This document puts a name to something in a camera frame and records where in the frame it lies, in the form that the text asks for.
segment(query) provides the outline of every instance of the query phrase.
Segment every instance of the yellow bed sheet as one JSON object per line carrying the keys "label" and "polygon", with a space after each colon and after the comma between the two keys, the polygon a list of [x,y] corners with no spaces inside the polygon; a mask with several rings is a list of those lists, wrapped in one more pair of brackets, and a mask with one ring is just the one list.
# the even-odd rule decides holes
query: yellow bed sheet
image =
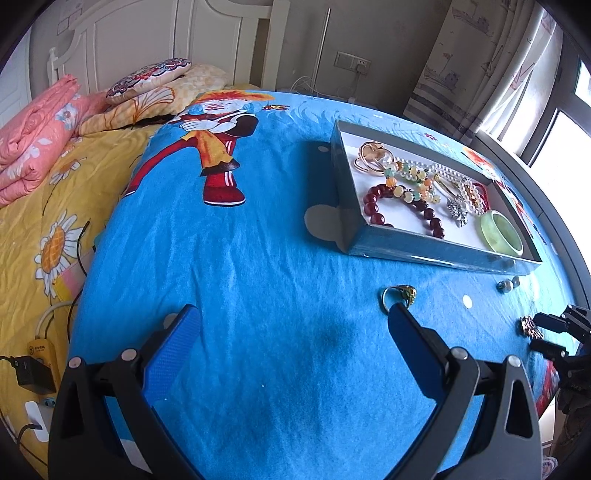
{"label": "yellow bed sheet", "polygon": [[[80,240],[81,253],[92,247],[95,236],[105,228],[134,165],[158,127],[133,127],[74,139],[40,188],[0,209],[0,355],[27,354],[27,343],[34,339],[40,316],[60,301],[54,282],[76,262],[82,227],[90,220]],[[68,350],[68,311],[69,307],[63,307],[54,312],[47,335],[56,347],[60,372]],[[24,403],[30,400],[38,401],[39,397],[19,387],[12,366],[0,362],[0,408],[13,431],[28,423]],[[47,460],[47,444],[38,442],[34,432],[26,432],[22,443]],[[45,466],[23,453],[47,477]]]}

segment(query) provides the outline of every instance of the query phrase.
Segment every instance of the jewelry box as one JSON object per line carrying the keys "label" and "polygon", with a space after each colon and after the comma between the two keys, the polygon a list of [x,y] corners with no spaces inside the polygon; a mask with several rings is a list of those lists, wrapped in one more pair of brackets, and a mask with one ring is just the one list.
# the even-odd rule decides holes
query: jewelry box
{"label": "jewelry box", "polygon": [[[487,237],[490,240],[490,231],[486,229],[497,223],[491,222],[490,215],[479,216],[473,211],[474,215],[467,215],[467,219],[464,218],[467,222],[458,220],[458,217],[454,218],[447,206],[447,199],[452,198],[453,192],[450,192],[445,185],[432,191],[437,193],[440,201],[437,204],[429,203],[428,207],[433,211],[427,212],[428,216],[423,215],[424,203],[422,207],[417,208],[421,202],[415,200],[412,204],[407,203],[404,201],[404,195],[399,196],[400,192],[397,192],[395,197],[392,193],[385,197],[378,195],[379,200],[376,203],[372,202],[369,206],[377,209],[377,205],[381,215],[372,218],[373,210],[366,208],[367,202],[373,200],[372,192],[377,193],[377,190],[372,187],[380,184],[386,187],[385,181],[388,176],[392,176],[392,173],[389,171],[386,176],[380,176],[374,171],[368,173],[360,171],[359,149],[367,142],[382,144],[383,149],[387,150],[388,154],[391,153],[394,160],[401,161],[400,166],[405,163],[427,166],[427,172],[431,169],[430,177],[433,176],[432,172],[436,168],[446,169],[447,167],[451,169],[451,171],[445,170],[448,175],[457,174],[458,178],[465,179],[470,185],[480,184],[485,189],[483,195],[486,196],[487,209],[494,211],[495,218],[503,219],[512,234],[518,236],[517,242],[522,244],[520,245],[522,254],[519,255],[519,252],[515,251],[514,255],[509,255],[492,249],[491,243],[487,241]],[[516,275],[527,275],[541,265],[542,260],[530,237],[530,230],[520,218],[514,202],[504,192],[506,186],[503,189],[502,182],[493,181],[482,170],[477,170],[476,166],[474,168],[469,166],[470,161],[467,157],[465,162],[452,158],[452,156],[457,158],[461,155],[458,152],[450,150],[449,156],[444,155],[394,135],[337,121],[331,138],[331,155],[339,194],[342,245],[346,253]],[[419,169],[419,176],[424,177],[420,171]],[[410,176],[408,167],[405,167],[405,172],[402,174],[403,177]],[[389,187],[394,188],[392,184],[395,180],[390,178],[388,182]],[[413,185],[411,181],[399,178],[398,185],[403,186],[405,192],[417,192],[415,198],[418,199],[418,190],[409,188]],[[433,216],[440,221],[431,223]],[[384,225],[376,224],[374,221],[384,222]],[[434,236],[441,237],[443,234],[439,226],[443,227],[444,238]]]}

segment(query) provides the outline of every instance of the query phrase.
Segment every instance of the gray wall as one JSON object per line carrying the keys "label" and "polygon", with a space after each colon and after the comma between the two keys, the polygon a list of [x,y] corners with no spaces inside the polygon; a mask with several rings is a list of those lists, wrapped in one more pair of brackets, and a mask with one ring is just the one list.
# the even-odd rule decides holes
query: gray wall
{"label": "gray wall", "polygon": [[[73,33],[59,35],[60,4],[49,7],[31,32],[31,92],[33,97],[48,87],[49,48],[66,51]],[[98,0],[86,0],[88,9]],[[241,4],[270,5],[271,0],[233,0]],[[317,90],[348,96],[355,78],[334,66],[338,50],[371,60],[367,76],[361,76],[358,101],[385,112],[402,115],[417,79],[431,53],[451,0],[291,0],[279,65],[277,89],[288,89],[304,75],[311,76],[322,33],[322,22],[332,7],[329,29],[320,64]]]}

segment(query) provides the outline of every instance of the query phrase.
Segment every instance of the white door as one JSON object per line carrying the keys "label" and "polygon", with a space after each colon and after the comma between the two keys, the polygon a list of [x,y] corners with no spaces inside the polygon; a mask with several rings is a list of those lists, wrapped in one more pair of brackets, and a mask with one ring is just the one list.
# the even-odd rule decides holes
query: white door
{"label": "white door", "polygon": [[31,29],[10,55],[0,73],[0,127],[31,101],[29,83],[29,38]]}

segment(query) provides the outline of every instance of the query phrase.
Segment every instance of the blue gripper pad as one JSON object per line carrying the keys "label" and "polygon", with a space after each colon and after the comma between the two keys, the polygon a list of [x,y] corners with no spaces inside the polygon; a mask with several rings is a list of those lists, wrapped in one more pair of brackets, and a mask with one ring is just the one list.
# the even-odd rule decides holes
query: blue gripper pad
{"label": "blue gripper pad", "polygon": [[168,393],[201,334],[201,313],[197,307],[185,305],[167,333],[168,336],[144,369],[143,393],[150,406]]}

